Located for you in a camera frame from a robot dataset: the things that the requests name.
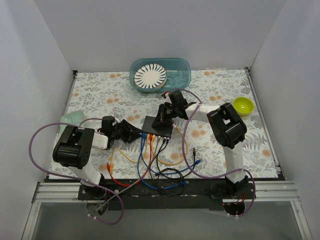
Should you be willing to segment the black network switch box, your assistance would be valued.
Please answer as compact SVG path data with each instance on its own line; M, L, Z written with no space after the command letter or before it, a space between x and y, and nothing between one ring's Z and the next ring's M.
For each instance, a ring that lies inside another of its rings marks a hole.
M153 116L146 116L143 122L142 131L148 134L171 138L173 125L161 123L160 125L153 126L155 120L156 118Z

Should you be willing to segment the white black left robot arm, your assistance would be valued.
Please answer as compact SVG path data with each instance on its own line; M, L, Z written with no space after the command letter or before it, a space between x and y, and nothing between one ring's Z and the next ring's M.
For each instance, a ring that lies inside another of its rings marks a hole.
M142 130L126 120L113 116L101 119L101 128L80 128L66 126L52 153L54 162L71 170L82 184L90 186L89 194L95 200L106 196L106 187L101 184L104 177L93 166L90 160L91 150L110 150L116 140L132 143L142 136Z

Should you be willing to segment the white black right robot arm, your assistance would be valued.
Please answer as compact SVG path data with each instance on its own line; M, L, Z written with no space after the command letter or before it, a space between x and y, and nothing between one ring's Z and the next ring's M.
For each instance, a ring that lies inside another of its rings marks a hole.
M249 183L243 170L243 142L247 127L230 103L220 106L187 102L180 90L162 94L165 102L159 105L152 128L163 130L173 125L174 118L196 120L209 123L216 141L222 146L227 175L226 192L232 199L237 199L245 192Z

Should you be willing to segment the yellow ethernet cable short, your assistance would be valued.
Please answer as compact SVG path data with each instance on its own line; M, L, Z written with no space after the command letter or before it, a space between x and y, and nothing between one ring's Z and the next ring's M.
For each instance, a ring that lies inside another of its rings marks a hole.
M110 156L110 159L109 159L109 170L108 172L110 174L113 173L113 169L114 169L114 163L113 163L113 159L114 159L114 156L115 156L115 151L118 151L125 159L127 159L129 162L133 163L133 164L137 164L138 161L134 161L132 160L131 158L129 158L120 148L118 147L114 147L113 150L112 150L112 153L111 153L111 156Z

